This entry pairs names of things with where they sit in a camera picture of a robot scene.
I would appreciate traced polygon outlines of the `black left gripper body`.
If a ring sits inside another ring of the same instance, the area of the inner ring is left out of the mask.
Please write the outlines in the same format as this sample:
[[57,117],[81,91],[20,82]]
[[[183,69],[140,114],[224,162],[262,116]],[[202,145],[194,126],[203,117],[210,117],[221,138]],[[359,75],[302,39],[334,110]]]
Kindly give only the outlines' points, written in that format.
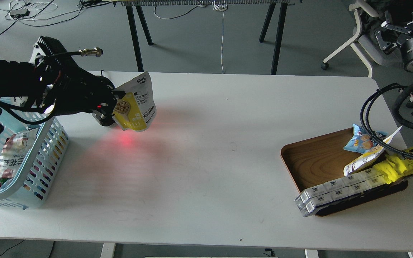
[[33,46],[30,62],[46,86],[43,105],[54,105],[56,115],[92,113],[103,101],[104,86],[113,86],[110,80],[96,76],[79,67],[73,57],[101,57],[99,47],[67,51],[62,43],[48,36],[40,36]]

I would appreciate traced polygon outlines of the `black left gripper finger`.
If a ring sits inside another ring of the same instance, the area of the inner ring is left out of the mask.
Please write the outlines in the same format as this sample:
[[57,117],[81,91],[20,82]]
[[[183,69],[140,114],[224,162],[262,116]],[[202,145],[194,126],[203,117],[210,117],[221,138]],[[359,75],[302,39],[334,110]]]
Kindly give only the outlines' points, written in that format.
[[99,118],[111,118],[118,100],[97,103],[97,112]]
[[103,91],[103,101],[118,100],[126,95],[124,90],[117,90],[113,86],[104,86]]

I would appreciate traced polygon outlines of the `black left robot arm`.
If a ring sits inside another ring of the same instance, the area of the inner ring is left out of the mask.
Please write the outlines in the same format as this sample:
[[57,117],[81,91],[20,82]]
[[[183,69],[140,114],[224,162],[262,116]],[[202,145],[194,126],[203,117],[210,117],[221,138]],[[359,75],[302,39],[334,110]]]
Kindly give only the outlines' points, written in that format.
[[[102,49],[68,52],[62,43],[40,36],[31,62],[0,60],[0,114],[36,125],[53,116],[93,113],[102,126],[114,123],[113,110],[125,96],[104,76],[80,68],[72,56],[100,57]],[[0,133],[4,126],[0,124]]]

